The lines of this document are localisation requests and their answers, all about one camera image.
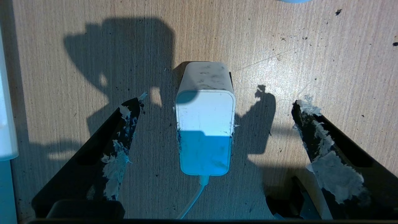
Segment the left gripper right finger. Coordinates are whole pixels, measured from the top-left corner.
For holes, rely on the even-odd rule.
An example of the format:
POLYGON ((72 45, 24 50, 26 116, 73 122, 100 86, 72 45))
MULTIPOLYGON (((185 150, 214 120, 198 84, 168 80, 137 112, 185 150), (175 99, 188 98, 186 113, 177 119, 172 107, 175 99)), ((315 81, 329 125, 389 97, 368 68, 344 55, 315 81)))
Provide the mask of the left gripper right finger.
POLYGON ((396 219, 398 179, 313 106, 292 107, 310 170, 334 219, 396 219))

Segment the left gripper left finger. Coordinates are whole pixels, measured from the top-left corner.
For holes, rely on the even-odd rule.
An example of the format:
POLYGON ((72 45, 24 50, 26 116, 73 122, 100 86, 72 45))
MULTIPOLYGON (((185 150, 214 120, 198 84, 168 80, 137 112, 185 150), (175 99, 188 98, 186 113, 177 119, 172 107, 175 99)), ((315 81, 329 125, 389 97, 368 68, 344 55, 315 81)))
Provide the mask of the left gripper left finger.
POLYGON ((34 196, 37 218, 124 216, 118 196, 146 96, 122 103, 34 196))

